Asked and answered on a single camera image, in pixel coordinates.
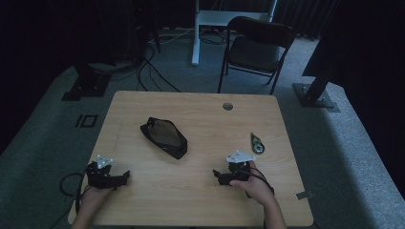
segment table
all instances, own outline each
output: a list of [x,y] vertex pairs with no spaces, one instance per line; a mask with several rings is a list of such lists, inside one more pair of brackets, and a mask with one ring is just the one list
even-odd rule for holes
[[[225,110],[224,103],[233,109]],[[142,134],[139,126],[150,116],[173,121],[187,138],[183,158],[174,159]],[[304,186],[274,96],[154,92],[114,96],[91,160],[113,158],[110,174],[130,170],[131,176],[109,196],[94,224],[263,225],[262,207],[245,192],[220,186],[212,173],[228,172],[225,159],[236,150],[253,154],[251,132],[266,146],[255,162],[274,187],[287,225],[312,225],[308,200],[296,196]],[[69,222],[74,219],[73,207]]]
[[193,46],[193,56],[191,64],[197,66],[200,62],[200,25],[226,26],[228,22],[236,16],[247,16],[259,20],[271,21],[277,4],[277,0],[272,1],[268,12],[244,12],[244,11],[222,11],[222,10],[200,10],[200,0],[196,0],[195,13],[195,36]]

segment white desk frame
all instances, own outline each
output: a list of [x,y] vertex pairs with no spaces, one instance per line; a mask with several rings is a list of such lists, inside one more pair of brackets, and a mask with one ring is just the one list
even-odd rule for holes
[[220,11],[220,10],[200,10],[200,0],[196,0],[196,20],[193,57],[191,64],[199,65],[200,61],[200,25],[205,26],[226,26],[228,22],[236,16],[247,16],[264,21],[272,21],[273,13],[277,4],[274,0],[268,13],[263,12],[242,12],[242,11]]

